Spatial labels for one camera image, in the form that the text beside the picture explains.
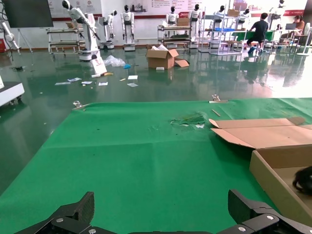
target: paper scrap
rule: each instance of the paper scrap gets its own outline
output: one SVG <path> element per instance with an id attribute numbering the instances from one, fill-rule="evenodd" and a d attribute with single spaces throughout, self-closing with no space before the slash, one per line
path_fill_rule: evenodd
<path id="1" fill-rule="evenodd" d="M 137 76 L 128 76 L 128 79 L 137 79 Z"/>
<path id="2" fill-rule="evenodd" d="M 55 85 L 63 85 L 63 84 L 71 84 L 71 82 L 61 82 L 61 83 L 56 83 Z"/>
<path id="3" fill-rule="evenodd" d="M 68 81 L 69 81 L 69 82 L 75 82 L 75 81 L 80 80 L 80 79 L 81 79 L 81 78 L 76 77 L 76 78 L 73 78 L 73 79 L 68 79 Z"/>
<path id="4" fill-rule="evenodd" d="M 137 87 L 138 85 L 137 84 L 134 84 L 134 83 L 130 83 L 130 84 L 127 84 L 129 85 L 130 87 Z"/>
<path id="5" fill-rule="evenodd" d="M 92 84 L 93 81 L 83 81 L 81 84 Z"/>
<path id="6" fill-rule="evenodd" d="M 98 85 L 99 85 L 99 86 L 108 85 L 108 82 L 99 82 Z"/>

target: stick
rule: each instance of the stick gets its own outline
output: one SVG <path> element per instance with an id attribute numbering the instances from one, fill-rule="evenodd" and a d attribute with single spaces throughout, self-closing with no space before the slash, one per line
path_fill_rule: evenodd
<path id="1" fill-rule="evenodd" d="M 221 115 L 220 115 L 217 111 L 215 111 L 214 109 L 212 109 L 212 111 L 213 111 L 217 116 L 221 117 Z"/>

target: white plastic bag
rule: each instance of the white plastic bag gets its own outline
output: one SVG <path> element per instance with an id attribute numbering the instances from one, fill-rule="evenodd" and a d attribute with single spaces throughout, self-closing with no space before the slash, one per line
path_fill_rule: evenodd
<path id="1" fill-rule="evenodd" d="M 126 63 L 121 58 L 115 58 L 112 55 L 104 60 L 104 64 L 105 66 L 112 65 L 113 67 L 123 67 L 124 65 L 126 65 Z"/>

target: green cloth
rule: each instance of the green cloth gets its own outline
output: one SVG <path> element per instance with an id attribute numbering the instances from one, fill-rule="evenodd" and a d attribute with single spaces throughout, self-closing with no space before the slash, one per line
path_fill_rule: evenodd
<path id="1" fill-rule="evenodd" d="M 266 34 L 265 34 L 265 39 L 268 40 L 268 41 L 272 41 L 272 40 L 273 40 L 273 33 L 274 33 L 274 31 L 268 31 L 268 32 L 266 32 Z M 253 35 L 254 35 L 254 32 L 247 32 L 247 34 L 246 34 L 246 40 L 252 38 Z M 241 41 L 241 40 L 244 40 L 245 32 L 241 32 L 241 33 L 232 33 L 232 36 L 233 36 L 233 37 L 236 37 L 236 36 L 237 36 L 236 41 Z"/>
<path id="2" fill-rule="evenodd" d="M 207 119 L 301 116 L 312 123 L 311 106 L 312 98 L 268 98 L 72 111 L 0 197 L 1 233 L 40 222 L 87 191 L 95 192 L 92 225 L 118 234 L 221 231 L 235 224 L 229 189 L 272 202 L 249 171 L 252 150 L 218 137 Z"/>

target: shiny floor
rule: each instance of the shiny floor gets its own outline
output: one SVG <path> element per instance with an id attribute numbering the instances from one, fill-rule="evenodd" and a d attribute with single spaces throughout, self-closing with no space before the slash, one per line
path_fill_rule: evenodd
<path id="1" fill-rule="evenodd" d="M 13 54 L 12 62 L 0 55 L 0 75 L 4 81 L 21 81 L 25 88 L 22 103 L 0 107 L 0 194 L 10 185 L 41 145 L 74 108 L 73 101 L 184 101 L 238 98 L 311 97 L 312 56 L 271 52 L 261 56 L 210 56 L 193 51 L 180 52 L 190 67 L 174 67 L 157 72 L 149 69 L 146 49 L 101 52 L 122 58 L 130 69 L 107 66 L 112 76 L 91 78 L 89 63 L 79 62 L 77 54 L 55 55 L 46 51 Z M 12 67 L 24 66 L 24 71 Z M 138 75 L 138 86 L 127 85 L 129 75 Z M 55 86 L 71 78 L 93 81 L 82 86 L 79 81 Z M 107 82 L 107 86 L 98 86 Z"/>

